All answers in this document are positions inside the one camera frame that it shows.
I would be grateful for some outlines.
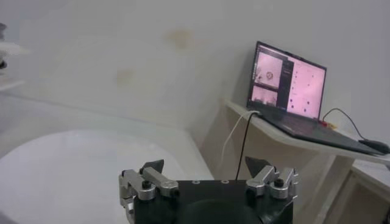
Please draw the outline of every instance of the screw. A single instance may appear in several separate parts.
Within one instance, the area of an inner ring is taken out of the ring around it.
[[[280,178],[276,179],[274,182],[275,187],[283,187],[284,184],[285,182]]]
[[[151,188],[151,186],[152,186],[152,184],[150,181],[148,181],[148,180],[142,181],[142,189],[149,189],[149,188]]]

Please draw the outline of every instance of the white shelf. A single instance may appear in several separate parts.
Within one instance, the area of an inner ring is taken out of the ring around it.
[[[232,111],[236,112],[238,115],[242,115],[248,110],[236,103],[233,103],[231,101],[226,100],[225,105],[227,108],[231,109]],[[286,145],[291,145],[295,147],[299,147],[302,149],[307,150],[314,150],[321,153],[328,153],[332,155],[338,155],[338,156],[345,156],[355,159],[360,159],[363,161],[370,161],[373,163],[380,163],[380,164],[386,164],[390,165],[390,155],[385,156],[373,156],[373,155],[367,155],[363,153],[357,153],[346,149],[340,149],[337,147],[332,147],[328,145],[323,144],[317,144],[313,142],[303,141],[296,138],[292,138],[289,135],[285,134],[284,132],[280,131],[279,129],[275,128],[271,124],[267,123],[266,121],[259,119],[257,117],[253,117],[250,121],[250,123],[257,127],[259,130],[264,132],[267,136],[272,138],[275,141],[281,142]]]

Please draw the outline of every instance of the black screw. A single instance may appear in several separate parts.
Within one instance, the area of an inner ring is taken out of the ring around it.
[[[7,63],[5,61],[0,62],[0,69],[5,69],[7,67]]]
[[[150,181],[148,181],[148,180],[142,181],[142,189],[149,189],[149,188],[151,188],[151,186],[152,186],[152,184]]]
[[[275,187],[283,187],[284,184],[285,182],[280,178],[276,179],[274,182]]]

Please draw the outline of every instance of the laptop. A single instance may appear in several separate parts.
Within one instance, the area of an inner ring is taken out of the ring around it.
[[[293,138],[384,155],[319,122],[327,68],[257,42],[247,107]]]

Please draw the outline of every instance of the cable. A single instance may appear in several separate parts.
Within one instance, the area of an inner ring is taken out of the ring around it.
[[[333,108],[333,109],[331,109],[328,113],[326,113],[326,114],[324,115],[324,117],[322,117],[322,121],[325,122],[325,117],[327,117],[328,114],[330,114],[330,112],[332,112],[332,111],[334,111],[334,110],[338,110],[338,111],[340,111],[343,115],[345,115],[345,116],[349,119],[349,121],[352,123],[353,127],[355,127],[355,130],[356,130],[356,132],[358,133],[358,135],[359,135],[362,139],[367,140],[365,137],[363,137],[363,136],[360,134],[360,131],[359,131],[359,129],[356,127],[356,125],[355,125],[355,123],[353,122],[352,118],[351,118],[350,116],[348,116],[348,114],[347,114],[346,112],[344,112],[342,109],[339,109],[339,108]]]
[[[227,138],[226,138],[226,140],[225,140],[224,146],[223,146],[223,148],[222,148],[221,159],[219,160],[218,169],[221,168],[222,163],[224,162],[224,156],[225,156],[226,145],[227,145],[227,143],[229,142],[229,139],[232,137],[234,130],[236,130],[236,127],[238,126],[239,121],[240,121],[244,116],[246,116],[246,115],[248,115],[248,114],[252,114],[252,113],[260,114],[259,111],[255,111],[255,110],[247,111],[247,112],[243,113],[243,114],[238,118],[238,120],[236,121],[236,124],[234,125],[234,127],[232,128],[232,130],[230,131],[229,135],[227,136]]]
[[[236,179],[235,179],[235,180],[238,179],[239,170],[240,170],[240,168],[241,168],[241,160],[243,159],[243,154],[244,154],[244,147],[245,147],[246,134],[248,133],[248,128],[249,128],[249,124],[250,124],[250,119],[252,118],[253,115],[255,115],[255,113],[252,113],[252,114],[249,116],[248,123],[246,124],[245,134],[244,134],[244,139],[243,139],[243,146],[241,147],[241,155],[239,156],[239,163],[238,163],[238,168],[237,168],[237,173],[236,173]]]

